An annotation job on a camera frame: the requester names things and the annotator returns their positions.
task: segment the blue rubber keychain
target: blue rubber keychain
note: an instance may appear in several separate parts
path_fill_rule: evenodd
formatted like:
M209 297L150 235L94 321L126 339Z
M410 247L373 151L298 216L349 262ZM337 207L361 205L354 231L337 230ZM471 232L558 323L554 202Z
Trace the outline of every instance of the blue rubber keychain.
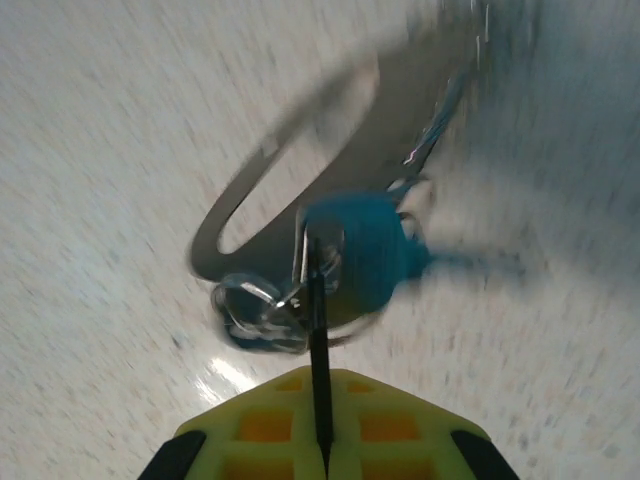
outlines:
M396 211L422 178L386 193L327 196L301 210L291 280L273 285L255 275L228 275L212 300L222 313L224 333L243 350L300 354L307 348L306 258L308 238L322 241L330 345L367 328L391 300L396 287L417 280L432 261L419 227L406 233L411 216ZM332 331L347 330L331 335Z

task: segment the tile floor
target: tile floor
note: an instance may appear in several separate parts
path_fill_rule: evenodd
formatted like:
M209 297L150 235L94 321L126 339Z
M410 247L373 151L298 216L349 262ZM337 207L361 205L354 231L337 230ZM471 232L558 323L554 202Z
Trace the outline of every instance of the tile floor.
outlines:
M135 478L181 422L304 362L220 343L185 249L279 112L409 4L0 3L0 478ZM531 74L431 167L430 237L541 253L539 285L438 276L333 352L480 423L523 479L640 469L639 14L547 1ZM236 241L321 168L288 161Z

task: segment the blue tassel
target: blue tassel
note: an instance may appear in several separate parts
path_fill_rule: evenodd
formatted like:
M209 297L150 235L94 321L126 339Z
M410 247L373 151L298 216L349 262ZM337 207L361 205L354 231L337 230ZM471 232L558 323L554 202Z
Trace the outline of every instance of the blue tassel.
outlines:
M339 289L362 314L384 308L399 284L420 278L432 261L424 242L405 234L392 193L328 197L307 208L305 221L307 228L316 222L342 227Z

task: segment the speckled floor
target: speckled floor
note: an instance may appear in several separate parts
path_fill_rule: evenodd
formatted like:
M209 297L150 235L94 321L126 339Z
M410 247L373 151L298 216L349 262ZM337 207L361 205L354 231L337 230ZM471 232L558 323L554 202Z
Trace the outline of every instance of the speckled floor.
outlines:
M409 3L0 3L0 478L134 478L181 422L304 362L222 345L185 249L281 109ZM479 422L523 479L640 469L638 18L547 2L532 76L433 164L431 238L536 250L540 284L439 276L333 352ZM319 168L294 160L268 214Z

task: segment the black rod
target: black rod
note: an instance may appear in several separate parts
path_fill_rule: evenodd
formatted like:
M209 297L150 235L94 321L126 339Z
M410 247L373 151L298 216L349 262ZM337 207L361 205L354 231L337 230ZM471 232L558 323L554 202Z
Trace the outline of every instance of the black rod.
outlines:
M331 372L329 370L329 340L325 307L324 275L320 271L320 242L308 243L307 291L309 295L309 351L311 353L311 382L316 423L316 440L322 452L324 468L329 475L329 458L333 443L333 404Z

